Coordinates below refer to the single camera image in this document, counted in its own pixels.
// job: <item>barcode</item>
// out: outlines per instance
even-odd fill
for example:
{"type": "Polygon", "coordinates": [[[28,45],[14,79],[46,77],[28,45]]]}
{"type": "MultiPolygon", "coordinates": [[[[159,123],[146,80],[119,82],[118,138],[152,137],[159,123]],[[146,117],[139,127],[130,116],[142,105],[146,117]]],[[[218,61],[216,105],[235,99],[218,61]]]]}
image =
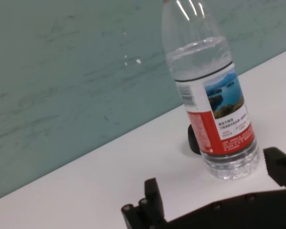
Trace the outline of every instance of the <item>barcode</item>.
{"type": "Polygon", "coordinates": [[[192,95],[190,86],[187,86],[187,85],[178,86],[178,89],[179,89],[179,92],[182,96],[184,105],[194,106],[194,107],[197,106],[197,104],[195,102],[195,98],[192,95]]]}

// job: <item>screw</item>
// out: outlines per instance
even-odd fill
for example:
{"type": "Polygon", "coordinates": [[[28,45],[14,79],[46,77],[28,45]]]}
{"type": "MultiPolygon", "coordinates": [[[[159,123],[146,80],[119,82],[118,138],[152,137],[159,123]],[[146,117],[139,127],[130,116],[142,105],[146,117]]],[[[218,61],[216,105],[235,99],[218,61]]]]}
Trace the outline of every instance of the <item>screw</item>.
{"type": "Polygon", "coordinates": [[[221,209],[221,204],[220,203],[214,203],[213,204],[213,210],[218,211],[221,209]]]}
{"type": "Polygon", "coordinates": [[[254,202],[254,201],[255,201],[255,198],[256,198],[256,196],[255,196],[254,194],[249,194],[249,195],[247,195],[246,197],[247,197],[247,200],[248,200],[249,202],[254,202]]]}
{"type": "Polygon", "coordinates": [[[132,204],[127,204],[125,205],[123,208],[122,208],[122,212],[126,212],[126,211],[129,211],[133,208],[133,205],[132,204]]]}
{"type": "Polygon", "coordinates": [[[148,200],[146,198],[143,198],[139,201],[139,205],[145,205],[148,203],[148,200]]]}

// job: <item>red label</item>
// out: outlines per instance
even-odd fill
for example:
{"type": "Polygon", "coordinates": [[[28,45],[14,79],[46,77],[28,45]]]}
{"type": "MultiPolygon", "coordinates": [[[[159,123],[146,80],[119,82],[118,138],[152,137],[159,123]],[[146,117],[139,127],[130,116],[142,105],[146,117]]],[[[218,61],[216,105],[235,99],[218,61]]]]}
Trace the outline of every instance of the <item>red label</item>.
{"type": "MultiPolygon", "coordinates": [[[[225,155],[235,153],[250,145],[255,138],[252,126],[249,124],[241,133],[221,140],[211,111],[188,112],[188,115],[199,147],[207,154],[225,155]]],[[[238,128],[242,128],[243,123],[239,122],[237,125],[238,128]]]]}

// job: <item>bottle base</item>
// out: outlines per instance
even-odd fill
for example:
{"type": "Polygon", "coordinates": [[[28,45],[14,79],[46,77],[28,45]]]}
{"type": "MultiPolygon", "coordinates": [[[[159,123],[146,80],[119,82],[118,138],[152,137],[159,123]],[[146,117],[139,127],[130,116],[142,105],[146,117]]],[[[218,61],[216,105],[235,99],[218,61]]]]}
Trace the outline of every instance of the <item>bottle base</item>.
{"type": "Polygon", "coordinates": [[[258,166],[259,147],[256,139],[237,154],[211,156],[201,152],[207,170],[216,178],[224,180],[239,179],[251,174],[258,166]]]}

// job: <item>bottle label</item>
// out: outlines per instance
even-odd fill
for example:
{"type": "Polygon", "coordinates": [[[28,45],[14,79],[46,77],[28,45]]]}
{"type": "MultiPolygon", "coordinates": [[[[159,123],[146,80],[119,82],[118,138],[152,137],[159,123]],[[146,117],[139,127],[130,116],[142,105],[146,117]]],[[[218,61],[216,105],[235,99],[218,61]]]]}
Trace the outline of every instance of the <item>bottle label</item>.
{"type": "Polygon", "coordinates": [[[211,75],[176,84],[204,153],[233,154],[254,140],[233,63],[211,75]]]}

